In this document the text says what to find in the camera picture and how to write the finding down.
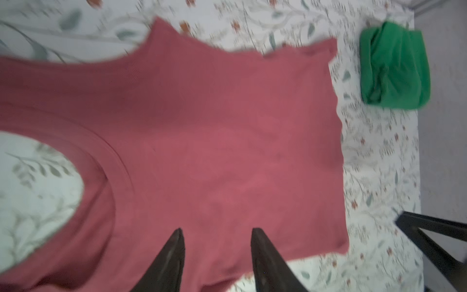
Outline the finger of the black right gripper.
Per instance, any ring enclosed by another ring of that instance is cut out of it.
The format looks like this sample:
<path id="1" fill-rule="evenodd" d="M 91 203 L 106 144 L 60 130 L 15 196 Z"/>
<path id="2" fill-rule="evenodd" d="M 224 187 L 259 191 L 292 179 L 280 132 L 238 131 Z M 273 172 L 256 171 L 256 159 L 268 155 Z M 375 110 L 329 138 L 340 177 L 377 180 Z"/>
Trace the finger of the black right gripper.
<path id="1" fill-rule="evenodd" d="M 458 292 L 467 290 L 467 263 L 452 257 L 435 243 L 425 230 L 465 242 L 467 225 L 412 212 L 402 212 L 395 220 L 401 231 L 419 248 Z"/>

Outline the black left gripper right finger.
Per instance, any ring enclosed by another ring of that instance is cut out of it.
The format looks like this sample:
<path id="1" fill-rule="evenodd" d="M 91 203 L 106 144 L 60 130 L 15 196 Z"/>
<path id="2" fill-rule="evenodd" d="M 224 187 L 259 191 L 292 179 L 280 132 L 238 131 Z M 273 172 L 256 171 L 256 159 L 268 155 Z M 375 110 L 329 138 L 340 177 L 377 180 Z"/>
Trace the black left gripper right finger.
<path id="1" fill-rule="evenodd" d="M 252 267 L 257 292 L 307 292 L 261 228 L 251 236 Z"/>

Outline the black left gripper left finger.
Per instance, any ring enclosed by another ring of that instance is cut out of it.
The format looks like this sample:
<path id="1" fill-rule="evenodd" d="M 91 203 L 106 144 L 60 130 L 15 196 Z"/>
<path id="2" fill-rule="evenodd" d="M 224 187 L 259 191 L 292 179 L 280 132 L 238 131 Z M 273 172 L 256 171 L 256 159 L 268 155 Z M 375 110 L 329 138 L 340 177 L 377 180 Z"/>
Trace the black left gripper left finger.
<path id="1" fill-rule="evenodd" d="M 184 235 L 178 228 L 130 292 L 179 292 L 185 255 Z"/>

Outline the pink tank top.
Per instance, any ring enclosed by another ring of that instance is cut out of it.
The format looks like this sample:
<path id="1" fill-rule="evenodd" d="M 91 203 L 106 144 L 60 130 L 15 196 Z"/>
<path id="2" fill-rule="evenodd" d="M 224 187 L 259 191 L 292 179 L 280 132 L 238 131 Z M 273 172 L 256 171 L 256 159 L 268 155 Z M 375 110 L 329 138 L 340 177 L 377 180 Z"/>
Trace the pink tank top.
<path id="1" fill-rule="evenodd" d="M 128 292 L 182 229 L 184 292 L 252 270 L 263 229 L 287 260 L 349 249 L 335 38 L 226 52 L 157 20 L 109 62 L 1 58 L 1 130 L 62 152 L 82 201 L 1 275 L 4 292 Z"/>

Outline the green tank top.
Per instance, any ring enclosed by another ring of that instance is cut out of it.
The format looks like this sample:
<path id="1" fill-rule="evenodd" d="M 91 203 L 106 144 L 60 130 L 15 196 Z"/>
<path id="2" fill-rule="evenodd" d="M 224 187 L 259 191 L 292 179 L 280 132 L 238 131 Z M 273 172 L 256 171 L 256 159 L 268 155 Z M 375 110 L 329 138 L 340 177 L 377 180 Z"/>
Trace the green tank top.
<path id="1" fill-rule="evenodd" d="M 361 96 L 367 105 L 419 110 L 431 97 L 431 74 L 423 34 L 385 21 L 359 39 Z"/>

